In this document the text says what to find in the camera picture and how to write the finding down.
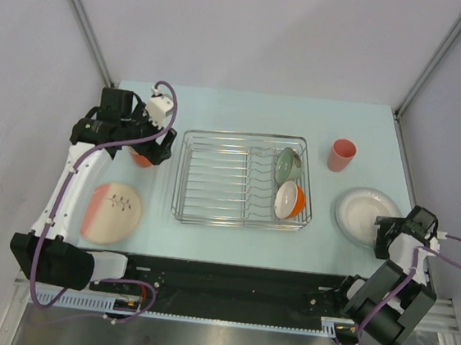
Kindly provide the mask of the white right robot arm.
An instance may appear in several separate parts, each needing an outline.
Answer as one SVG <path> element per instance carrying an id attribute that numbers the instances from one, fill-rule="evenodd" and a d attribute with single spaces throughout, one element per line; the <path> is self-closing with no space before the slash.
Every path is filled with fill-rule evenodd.
<path id="1" fill-rule="evenodd" d="M 380 345 L 401 345 L 436 302 L 425 257 L 436 249 L 437 216 L 418 205 L 404 218 L 378 216 L 374 255 L 384 262 L 368 279 L 347 278 L 333 306 Z"/>

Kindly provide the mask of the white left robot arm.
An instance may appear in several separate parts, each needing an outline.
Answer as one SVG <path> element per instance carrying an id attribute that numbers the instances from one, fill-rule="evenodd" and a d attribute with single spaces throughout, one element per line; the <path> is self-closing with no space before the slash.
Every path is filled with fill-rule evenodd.
<path id="1" fill-rule="evenodd" d="M 153 166 L 171 157 L 177 132 L 177 97 L 155 85 L 143 101 L 131 90 L 105 88 L 98 106 L 74 124 L 65 167 L 41 216 L 28 233 L 11 238 L 10 249 L 32 283 L 81 290 L 108 279 L 121 293 L 135 288 L 138 275 L 127 256 L 79 248 L 81 225 L 103 172 L 127 147 Z"/>

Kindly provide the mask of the orange bowl white inside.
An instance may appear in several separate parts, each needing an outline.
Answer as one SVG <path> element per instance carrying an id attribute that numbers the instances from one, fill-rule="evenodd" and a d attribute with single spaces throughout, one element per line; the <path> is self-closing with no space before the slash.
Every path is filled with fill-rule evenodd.
<path id="1" fill-rule="evenodd" d="M 274 212 L 281 220 L 295 218 L 305 208 L 306 197 L 293 180 L 283 183 L 276 194 Z"/>

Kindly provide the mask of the green floral ceramic bowl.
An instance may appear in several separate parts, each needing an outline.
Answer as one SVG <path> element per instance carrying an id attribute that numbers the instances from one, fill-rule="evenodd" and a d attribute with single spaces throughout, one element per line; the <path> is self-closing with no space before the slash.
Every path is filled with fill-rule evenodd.
<path id="1" fill-rule="evenodd" d="M 275 181 L 283 184 L 286 181 L 297 180 L 304 172 L 304 166 L 299 154 L 292 148 L 284 148 L 276 161 Z"/>

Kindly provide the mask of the white fluted plate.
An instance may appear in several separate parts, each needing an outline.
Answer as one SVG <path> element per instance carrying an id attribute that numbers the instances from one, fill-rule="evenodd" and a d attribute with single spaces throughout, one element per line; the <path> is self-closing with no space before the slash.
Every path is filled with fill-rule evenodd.
<path id="1" fill-rule="evenodd" d="M 360 246 L 373 249 L 377 239 L 377 217 L 400 217 L 392 198 L 374 188 L 352 188 L 335 202 L 335 220 L 345 236 Z"/>

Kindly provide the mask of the orange mug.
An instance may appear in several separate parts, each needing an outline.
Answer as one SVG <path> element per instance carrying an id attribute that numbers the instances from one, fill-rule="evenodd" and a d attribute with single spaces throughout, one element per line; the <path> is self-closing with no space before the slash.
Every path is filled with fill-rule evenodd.
<path id="1" fill-rule="evenodd" d="M 153 166 L 153 163 L 147 157 L 139 155 L 136 152 L 131 152 L 130 156 L 138 167 L 149 168 Z"/>

